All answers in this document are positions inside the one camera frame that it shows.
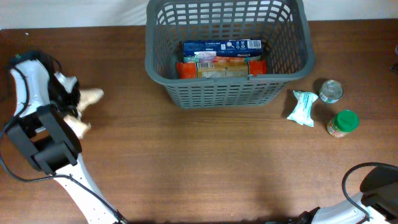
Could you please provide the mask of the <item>blue tissue box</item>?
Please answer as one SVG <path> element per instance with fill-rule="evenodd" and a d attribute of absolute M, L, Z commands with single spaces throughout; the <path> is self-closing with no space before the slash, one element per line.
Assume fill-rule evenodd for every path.
<path fill-rule="evenodd" d="M 259 39 L 185 40 L 180 46 L 185 63 L 215 62 L 220 57 L 257 59 L 263 53 Z"/>

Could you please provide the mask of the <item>beige paper bag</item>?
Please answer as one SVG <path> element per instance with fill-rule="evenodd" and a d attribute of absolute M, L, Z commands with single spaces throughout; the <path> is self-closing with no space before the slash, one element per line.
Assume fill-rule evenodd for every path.
<path fill-rule="evenodd" d="M 84 135 L 91 129 L 90 123 L 84 123 L 81 120 L 84 110 L 89 105 L 99 102 L 104 95 L 104 91 L 100 88 L 90 88 L 80 90 L 80 100 L 77 104 L 78 116 L 66 115 L 63 120 L 72 129 L 78 139 L 83 139 Z"/>

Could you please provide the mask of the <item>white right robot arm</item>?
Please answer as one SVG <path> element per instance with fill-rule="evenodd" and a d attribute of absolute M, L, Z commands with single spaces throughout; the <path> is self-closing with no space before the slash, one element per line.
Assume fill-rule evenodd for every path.
<path fill-rule="evenodd" d="M 346 182 L 354 171 L 372 167 L 350 196 Z M 304 211 L 292 223 L 397 223 L 397 166 L 381 162 L 365 162 L 353 166 L 341 182 L 345 200 L 336 205 Z"/>

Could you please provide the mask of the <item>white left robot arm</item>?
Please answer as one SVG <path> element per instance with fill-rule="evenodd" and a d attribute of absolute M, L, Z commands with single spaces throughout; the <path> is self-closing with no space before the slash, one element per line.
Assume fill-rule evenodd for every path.
<path fill-rule="evenodd" d="M 89 174 L 82 156 L 81 139 L 91 125 L 83 111 L 103 97 L 100 88 L 80 88 L 76 77 L 62 73 L 60 62 L 32 50 L 16 55 L 8 72 L 16 84 L 16 110 L 1 131 L 33 169 L 55 180 L 76 203 L 88 223 L 127 223 Z"/>

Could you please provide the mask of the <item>orange pasta packet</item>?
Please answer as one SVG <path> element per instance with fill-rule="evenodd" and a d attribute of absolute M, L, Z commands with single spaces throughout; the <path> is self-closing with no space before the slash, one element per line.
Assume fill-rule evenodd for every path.
<path fill-rule="evenodd" d="M 265 60 L 189 62 L 176 64 L 180 79 L 189 78 L 227 78 L 263 75 L 267 72 Z"/>

